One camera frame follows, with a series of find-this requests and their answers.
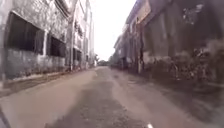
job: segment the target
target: gray wall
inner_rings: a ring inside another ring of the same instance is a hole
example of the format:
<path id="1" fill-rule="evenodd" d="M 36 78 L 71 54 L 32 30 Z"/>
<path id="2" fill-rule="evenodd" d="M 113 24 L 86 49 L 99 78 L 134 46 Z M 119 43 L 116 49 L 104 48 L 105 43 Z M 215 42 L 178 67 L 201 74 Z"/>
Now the gray wall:
<path id="1" fill-rule="evenodd" d="M 174 0 L 167 4 L 144 27 L 143 41 L 147 53 L 144 58 L 163 59 L 191 53 L 195 48 L 206 48 L 211 40 L 222 42 L 224 11 L 223 7 L 215 5 L 216 2 Z M 198 5 L 203 5 L 199 12 Z"/>
<path id="2" fill-rule="evenodd" d="M 48 1 L 50 0 L 0 0 L 0 62 L 5 57 L 5 67 L 0 63 L 0 75 L 2 69 L 5 69 L 7 79 L 63 70 L 65 58 L 43 56 L 15 49 L 5 49 L 5 56 L 2 54 L 5 40 L 3 37 L 5 30 L 7 32 L 10 11 L 65 43 L 71 42 L 71 38 L 66 37 L 69 32 L 67 31 L 68 20 L 58 10 L 54 2 Z"/>
<path id="3" fill-rule="evenodd" d="M 33 52 L 6 50 L 6 77 L 13 79 L 32 74 L 60 72 L 64 70 L 65 58 L 42 56 Z"/>

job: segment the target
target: dark window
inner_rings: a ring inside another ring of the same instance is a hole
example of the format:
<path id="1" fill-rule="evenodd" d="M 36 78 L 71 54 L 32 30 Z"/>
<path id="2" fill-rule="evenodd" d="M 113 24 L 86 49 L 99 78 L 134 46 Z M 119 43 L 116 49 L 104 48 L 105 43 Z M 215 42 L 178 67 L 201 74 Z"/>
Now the dark window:
<path id="1" fill-rule="evenodd" d="M 9 48 L 43 53 L 44 31 L 22 19 L 14 13 L 10 13 L 8 41 Z"/>
<path id="2" fill-rule="evenodd" d="M 65 57 L 65 50 L 65 43 L 51 35 L 48 35 L 47 55 Z"/>
<path id="3" fill-rule="evenodd" d="M 79 50 L 73 48 L 73 60 L 81 61 L 81 57 L 82 53 Z"/>

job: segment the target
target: sky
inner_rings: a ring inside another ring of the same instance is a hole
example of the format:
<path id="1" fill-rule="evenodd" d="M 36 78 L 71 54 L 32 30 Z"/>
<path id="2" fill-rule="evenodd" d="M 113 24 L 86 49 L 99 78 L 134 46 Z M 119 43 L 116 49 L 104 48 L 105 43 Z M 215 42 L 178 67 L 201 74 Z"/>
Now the sky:
<path id="1" fill-rule="evenodd" d="M 136 0 L 90 0 L 94 18 L 94 50 L 108 60 Z"/>

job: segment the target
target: building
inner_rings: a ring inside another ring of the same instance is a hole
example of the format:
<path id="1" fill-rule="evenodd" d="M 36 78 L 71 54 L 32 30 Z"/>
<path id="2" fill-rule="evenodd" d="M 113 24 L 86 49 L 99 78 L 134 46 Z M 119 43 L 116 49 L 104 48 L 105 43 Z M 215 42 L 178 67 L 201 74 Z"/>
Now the building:
<path id="1" fill-rule="evenodd" d="M 125 24 L 127 32 L 119 37 L 124 60 L 131 63 L 130 69 L 144 72 L 157 61 L 192 59 L 195 50 L 216 55 L 223 49 L 223 4 L 221 0 L 137 0 Z"/>
<path id="2" fill-rule="evenodd" d="M 89 0 L 0 0 L 0 78 L 81 67 L 93 32 Z"/>

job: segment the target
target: narrow street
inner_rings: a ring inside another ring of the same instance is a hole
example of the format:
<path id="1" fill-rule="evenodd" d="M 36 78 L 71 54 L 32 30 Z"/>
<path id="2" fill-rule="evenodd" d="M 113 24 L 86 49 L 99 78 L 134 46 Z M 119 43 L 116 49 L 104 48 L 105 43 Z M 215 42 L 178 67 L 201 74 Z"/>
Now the narrow street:
<path id="1" fill-rule="evenodd" d="M 1 98 L 11 128 L 215 128 L 152 83 L 99 67 Z"/>

